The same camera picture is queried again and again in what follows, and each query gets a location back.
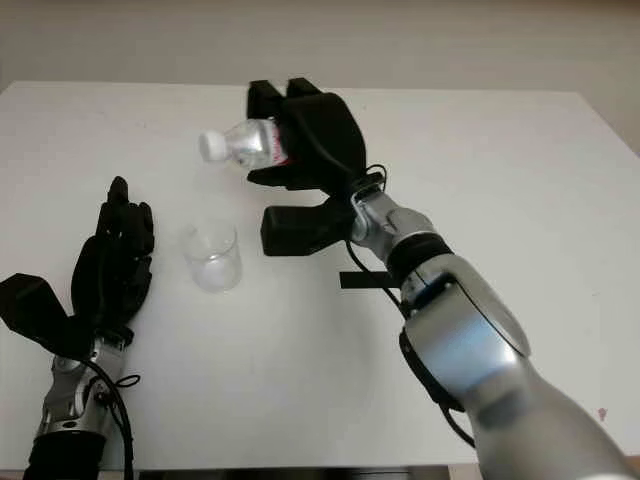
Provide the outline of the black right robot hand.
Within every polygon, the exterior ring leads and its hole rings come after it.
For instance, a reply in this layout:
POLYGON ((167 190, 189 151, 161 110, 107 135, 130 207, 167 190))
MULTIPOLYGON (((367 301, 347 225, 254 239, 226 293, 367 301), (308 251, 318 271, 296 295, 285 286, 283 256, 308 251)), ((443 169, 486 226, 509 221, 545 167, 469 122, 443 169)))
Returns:
POLYGON ((343 198, 365 176, 366 146, 361 130, 345 101, 299 77, 280 93, 267 80, 249 84, 246 116, 272 119, 288 160, 254 169, 247 180, 288 190, 318 189, 343 198))

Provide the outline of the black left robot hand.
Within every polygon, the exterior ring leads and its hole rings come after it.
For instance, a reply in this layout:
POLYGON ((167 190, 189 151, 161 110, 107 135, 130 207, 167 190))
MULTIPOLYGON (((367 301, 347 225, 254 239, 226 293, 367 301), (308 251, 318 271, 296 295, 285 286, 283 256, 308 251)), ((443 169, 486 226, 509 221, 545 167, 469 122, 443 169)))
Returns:
POLYGON ((101 333, 130 336, 129 324, 149 292, 154 244, 151 207, 130 201, 128 183, 115 177, 74 268, 75 316, 101 333))

